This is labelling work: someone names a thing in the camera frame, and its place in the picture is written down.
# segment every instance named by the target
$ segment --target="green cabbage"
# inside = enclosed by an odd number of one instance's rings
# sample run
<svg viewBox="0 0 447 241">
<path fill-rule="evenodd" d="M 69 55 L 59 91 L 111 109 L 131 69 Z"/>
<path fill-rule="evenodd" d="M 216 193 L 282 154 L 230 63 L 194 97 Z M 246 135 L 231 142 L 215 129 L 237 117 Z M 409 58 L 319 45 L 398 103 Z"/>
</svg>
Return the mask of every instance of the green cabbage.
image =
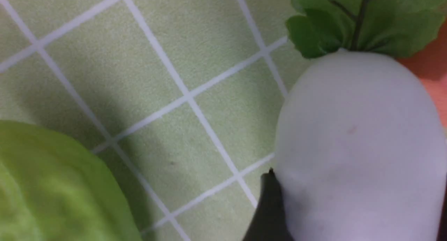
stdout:
<svg viewBox="0 0 447 241">
<path fill-rule="evenodd" d="M 0 121 L 0 240 L 140 241 L 107 166 L 74 139 Z"/>
</svg>

